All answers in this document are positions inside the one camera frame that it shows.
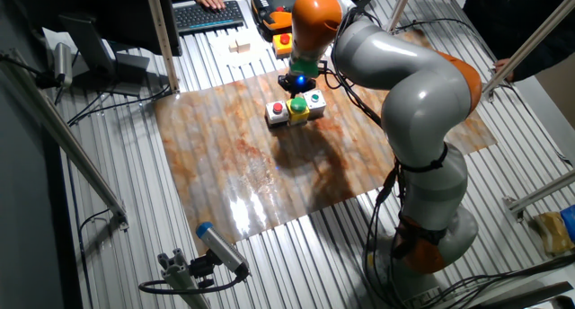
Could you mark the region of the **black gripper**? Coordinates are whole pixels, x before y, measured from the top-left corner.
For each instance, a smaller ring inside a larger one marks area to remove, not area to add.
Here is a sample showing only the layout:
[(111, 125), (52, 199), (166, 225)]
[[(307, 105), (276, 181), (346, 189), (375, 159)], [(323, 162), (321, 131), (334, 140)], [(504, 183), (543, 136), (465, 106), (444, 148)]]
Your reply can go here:
[(279, 75), (278, 84), (288, 92), (291, 97), (295, 97), (297, 93), (309, 92), (316, 87), (316, 81), (305, 75)]

